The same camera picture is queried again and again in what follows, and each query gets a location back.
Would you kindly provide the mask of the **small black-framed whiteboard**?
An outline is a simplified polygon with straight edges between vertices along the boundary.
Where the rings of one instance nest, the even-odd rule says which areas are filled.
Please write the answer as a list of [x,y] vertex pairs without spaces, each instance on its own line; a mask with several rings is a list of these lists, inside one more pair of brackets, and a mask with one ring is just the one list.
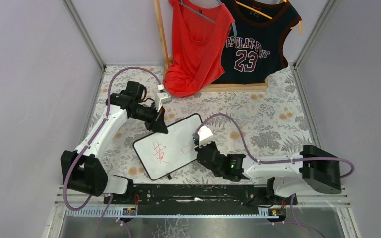
[[158,180],[196,160],[193,135],[202,124],[194,113],[167,127],[168,134],[152,133],[133,143],[150,180]]

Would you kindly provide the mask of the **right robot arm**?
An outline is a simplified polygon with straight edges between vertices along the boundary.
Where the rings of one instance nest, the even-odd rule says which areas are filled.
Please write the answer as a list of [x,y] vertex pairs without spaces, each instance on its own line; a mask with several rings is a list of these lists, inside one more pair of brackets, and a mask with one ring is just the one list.
[[284,156],[264,157],[266,163],[244,154],[223,155],[216,144],[195,146],[197,161],[216,177],[232,182],[264,178],[267,195],[287,198],[298,192],[341,193],[341,174],[336,156],[313,145]]

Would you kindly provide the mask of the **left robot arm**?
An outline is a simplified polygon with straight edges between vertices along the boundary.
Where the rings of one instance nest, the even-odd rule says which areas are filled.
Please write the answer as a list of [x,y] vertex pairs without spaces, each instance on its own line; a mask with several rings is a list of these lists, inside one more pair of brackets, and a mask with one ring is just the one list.
[[168,133],[162,104],[171,98],[163,85],[157,88],[159,92],[150,106],[144,104],[146,87],[135,81],[129,81],[124,90],[112,93],[107,98],[106,110],[91,132],[73,151],[64,151],[61,156],[65,188],[96,197],[106,193],[127,192],[131,180],[110,176],[101,160],[115,134],[128,119],[144,122],[150,132]]

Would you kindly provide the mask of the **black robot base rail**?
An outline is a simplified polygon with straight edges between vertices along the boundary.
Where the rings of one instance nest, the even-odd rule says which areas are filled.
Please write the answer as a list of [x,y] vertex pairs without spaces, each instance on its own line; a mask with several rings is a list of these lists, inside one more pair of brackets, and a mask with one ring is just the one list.
[[278,211],[282,217],[286,208],[296,205],[296,196],[287,198],[267,195],[267,187],[258,185],[174,185],[136,184],[125,194],[104,198],[104,204],[128,207],[162,207],[167,211],[204,207],[226,211],[229,207],[258,207]]

